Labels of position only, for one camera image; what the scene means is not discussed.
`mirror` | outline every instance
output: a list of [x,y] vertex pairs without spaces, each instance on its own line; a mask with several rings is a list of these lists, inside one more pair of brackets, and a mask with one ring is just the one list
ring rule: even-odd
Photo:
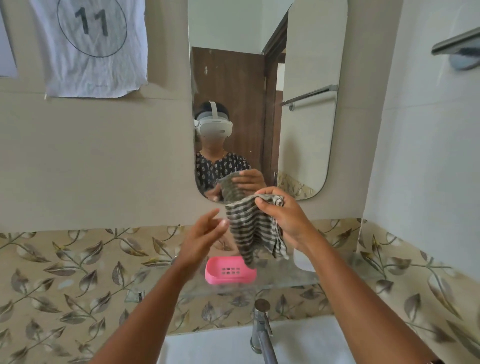
[[195,178],[204,197],[231,203],[278,186],[301,200],[322,189],[346,8],[347,0],[189,0]]

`vr headset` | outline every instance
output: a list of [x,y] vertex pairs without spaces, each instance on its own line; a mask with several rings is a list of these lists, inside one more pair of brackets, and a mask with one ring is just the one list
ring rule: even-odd
[[233,123],[228,116],[218,112],[216,103],[210,101],[212,111],[202,112],[195,120],[195,129],[198,135],[206,137],[228,138],[232,135]]

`black printed shirt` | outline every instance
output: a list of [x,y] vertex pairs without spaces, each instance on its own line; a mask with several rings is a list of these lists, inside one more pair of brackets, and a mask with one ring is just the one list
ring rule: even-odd
[[214,188],[220,178],[240,170],[251,170],[247,160],[235,153],[228,153],[224,158],[212,163],[200,153],[195,154],[197,181],[203,191]]

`paper sign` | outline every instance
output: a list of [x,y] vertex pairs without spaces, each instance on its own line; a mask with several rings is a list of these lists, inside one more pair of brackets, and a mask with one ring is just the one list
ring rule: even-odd
[[8,41],[7,30],[0,9],[0,77],[18,78],[17,66],[13,58],[12,48]]
[[145,0],[30,0],[47,95],[121,97],[147,84]]

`number 11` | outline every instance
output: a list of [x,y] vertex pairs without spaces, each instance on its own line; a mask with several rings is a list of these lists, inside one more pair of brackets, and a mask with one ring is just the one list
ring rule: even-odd
[[[88,20],[87,14],[85,12],[85,8],[80,8],[79,11],[75,13],[75,18],[78,17],[82,18],[82,24],[84,26],[84,33],[88,34]],[[105,13],[105,9],[100,10],[97,14],[95,14],[95,20],[102,19],[102,31],[104,36],[108,36],[108,26],[107,26],[107,14]]]

